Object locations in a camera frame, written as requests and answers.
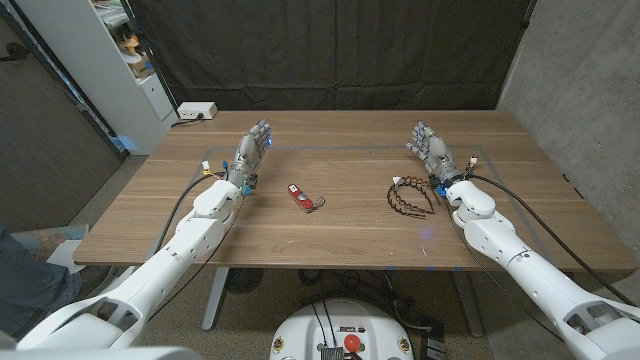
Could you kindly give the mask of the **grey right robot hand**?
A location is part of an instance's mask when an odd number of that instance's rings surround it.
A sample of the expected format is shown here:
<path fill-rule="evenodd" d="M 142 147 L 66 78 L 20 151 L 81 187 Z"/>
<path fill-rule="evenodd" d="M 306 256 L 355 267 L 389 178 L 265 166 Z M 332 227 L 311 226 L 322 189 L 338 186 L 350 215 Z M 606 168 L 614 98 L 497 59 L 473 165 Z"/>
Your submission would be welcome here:
<path fill-rule="evenodd" d="M 434 178 L 435 188 L 446 192 L 461 180 L 462 173 L 455 165 L 451 150 L 422 120 L 414 127 L 412 140 L 406 147 L 424 163 L 425 169 Z"/>

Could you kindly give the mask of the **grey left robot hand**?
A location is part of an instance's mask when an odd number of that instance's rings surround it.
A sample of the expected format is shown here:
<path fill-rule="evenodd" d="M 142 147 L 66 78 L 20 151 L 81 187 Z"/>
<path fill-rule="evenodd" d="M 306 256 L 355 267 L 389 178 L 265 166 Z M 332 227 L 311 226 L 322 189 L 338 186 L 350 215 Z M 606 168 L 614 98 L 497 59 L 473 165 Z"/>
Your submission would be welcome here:
<path fill-rule="evenodd" d="M 227 170 L 226 180 L 237 186 L 241 192 L 247 187 L 256 187 L 257 172 L 262 158 L 272 143 L 270 129 L 270 125 L 262 118 L 239 142 Z"/>

